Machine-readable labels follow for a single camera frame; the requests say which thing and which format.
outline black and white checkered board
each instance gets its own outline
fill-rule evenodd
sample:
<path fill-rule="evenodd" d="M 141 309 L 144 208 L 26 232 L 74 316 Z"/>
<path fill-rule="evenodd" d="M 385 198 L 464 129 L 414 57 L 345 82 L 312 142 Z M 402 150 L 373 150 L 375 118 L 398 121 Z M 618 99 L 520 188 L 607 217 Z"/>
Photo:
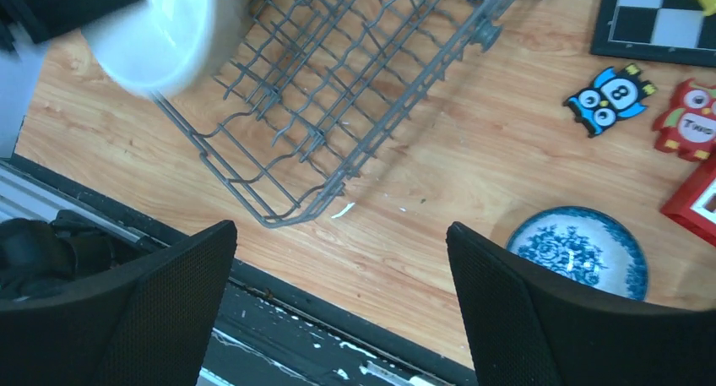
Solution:
<path fill-rule="evenodd" d="M 696 0 L 602 0 L 591 53 L 716 67 L 716 15 Z"/>

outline blue and white plate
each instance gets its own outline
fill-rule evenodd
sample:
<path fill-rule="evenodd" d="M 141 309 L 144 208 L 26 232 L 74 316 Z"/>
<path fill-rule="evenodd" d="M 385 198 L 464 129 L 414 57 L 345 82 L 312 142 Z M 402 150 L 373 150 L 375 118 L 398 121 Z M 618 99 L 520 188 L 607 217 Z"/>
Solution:
<path fill-rule="evenodd" d="M 635 300 L 647 294 L 637 240 L 608 215 L 584 207 L 545 210 L 525 221 L 507 250 L 579 283 Z"/>

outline wood surface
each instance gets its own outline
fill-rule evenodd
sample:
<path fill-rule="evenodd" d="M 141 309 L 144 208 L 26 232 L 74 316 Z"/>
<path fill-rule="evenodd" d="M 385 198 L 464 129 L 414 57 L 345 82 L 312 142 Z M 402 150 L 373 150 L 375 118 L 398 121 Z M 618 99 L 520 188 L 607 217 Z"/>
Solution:
<path fill-rule="evenodd" d="M 457 17 L 469 13 L 466 3 L 447 2 Z M 361 177 L 348 182 L 346 195 L 306 224 L 261 227 L 154 104 L 109 80 L 78 35 L 53 44 L 18 152 L 187 234 L 233 219 L 238 258 L 466 366 L 472 364 L 444 242 L 453 221 L 504 245 L 540 210 L 599 209 L 640 241 L 650 302 L 716 307 L 713 247 L 659 213 L 695 165 L 654 150 L 650 131 L 678 82 L 697 77 L 714 84 L 713 71 L 640 63 L 660 88 L 649 110 L 587 139 L 562 101 L 601 69 L 627 63 L 588 54 L 598 6 L 599 0 L 518 0 L 493 48 L 483 55 L 470 47 Z M 447 32 L 439 19 L 431 27 Z M 429 56 L 422 51 L 429 47 L 411 49 Z M 394 66 L 415 71 L 407 59 Z M 381 90 L 388 95 L 396 86 L 383 81 Z M 242 106 L 217 95 L 202 84 L 176 103 L 205 130 Z M 271 135 L 251 123 L 236 134 L 267 155 Z M 308 181 L 294 173 L 282 176 L 297 187 Z M 331 219 L 350 202 L 353 209 Z"/>

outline red box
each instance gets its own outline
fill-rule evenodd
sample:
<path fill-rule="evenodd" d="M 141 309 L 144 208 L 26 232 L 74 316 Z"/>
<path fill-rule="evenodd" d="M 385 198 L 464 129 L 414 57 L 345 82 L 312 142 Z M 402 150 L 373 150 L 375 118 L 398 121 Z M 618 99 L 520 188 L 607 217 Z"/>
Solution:
<path fill-rule="evenodd" d="M 686 179 L 661 213 L 716 247 L 716 156 Z"/>

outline dish rack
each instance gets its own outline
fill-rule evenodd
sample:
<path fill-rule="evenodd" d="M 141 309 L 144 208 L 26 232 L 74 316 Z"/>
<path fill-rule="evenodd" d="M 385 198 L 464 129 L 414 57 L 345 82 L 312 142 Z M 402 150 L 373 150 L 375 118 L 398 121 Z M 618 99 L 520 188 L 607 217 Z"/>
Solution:
<path fill-rule="evenodd" d="M 262 225 L 313 220 L 512 2 L 250 0 L 246 41 L 202 88 L 215 103 L 155 103 Z"/>

